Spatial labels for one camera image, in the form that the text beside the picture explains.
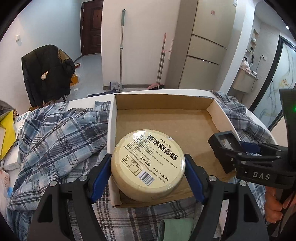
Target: product label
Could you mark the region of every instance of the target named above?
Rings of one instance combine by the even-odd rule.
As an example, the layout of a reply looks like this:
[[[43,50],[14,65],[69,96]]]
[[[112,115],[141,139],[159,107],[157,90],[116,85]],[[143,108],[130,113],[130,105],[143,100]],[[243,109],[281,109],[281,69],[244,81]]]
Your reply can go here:
[[[134,183],[151,188],[174,181],[185,162],[180,147],[169,136],[145,130],[125,138],[119,159],[121,169]]]

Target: metal screw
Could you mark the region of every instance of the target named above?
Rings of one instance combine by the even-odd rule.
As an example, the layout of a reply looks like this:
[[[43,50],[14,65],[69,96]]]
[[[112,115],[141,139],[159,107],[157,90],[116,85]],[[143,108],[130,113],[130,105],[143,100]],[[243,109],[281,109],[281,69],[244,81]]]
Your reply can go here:
[[[209,180],[211,182],[215,182],[217,180],[217,178],[215,176],[209,176]]]
[[[79,180],[80,181],[85,181],[87,179],[87,176],[86,175],[82,175],[79,177]]]
[[[242,185],[242,186],[246,186],[247,185],[247,183],[244,180],[240,180],[239,181],[239,184]]]
[[[51,187],[54,187],[56,184],[57,184],[57,181],[51,181],[51,182],[49,183],[49,185],[50,185]]]

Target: green cloth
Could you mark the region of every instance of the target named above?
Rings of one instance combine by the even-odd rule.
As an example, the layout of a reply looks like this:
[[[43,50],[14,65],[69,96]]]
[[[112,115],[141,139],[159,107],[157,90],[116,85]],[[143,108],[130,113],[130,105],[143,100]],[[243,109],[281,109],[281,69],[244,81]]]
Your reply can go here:
[[[162,219],[157,241],[188,241],[193,227],[192,218]]]

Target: brown door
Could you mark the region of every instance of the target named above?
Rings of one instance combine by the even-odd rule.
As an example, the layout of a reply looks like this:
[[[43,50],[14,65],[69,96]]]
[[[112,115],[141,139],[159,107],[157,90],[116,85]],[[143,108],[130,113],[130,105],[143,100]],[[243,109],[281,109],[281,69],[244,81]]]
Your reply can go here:
[[[103,0],[82,3],[81,7],[81,53],[101,53]]]

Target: ceiling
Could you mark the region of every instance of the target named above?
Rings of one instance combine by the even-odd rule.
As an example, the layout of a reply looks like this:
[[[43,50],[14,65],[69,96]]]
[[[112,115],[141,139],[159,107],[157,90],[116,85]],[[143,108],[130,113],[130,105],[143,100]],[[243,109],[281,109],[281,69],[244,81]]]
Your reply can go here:
[[[286,24],[276,11],[270,7],[265,1],[259,2],[255,7],[255,15],[264,23],[267,23],[281,32],[290,35],[290,31],[286,29]]]

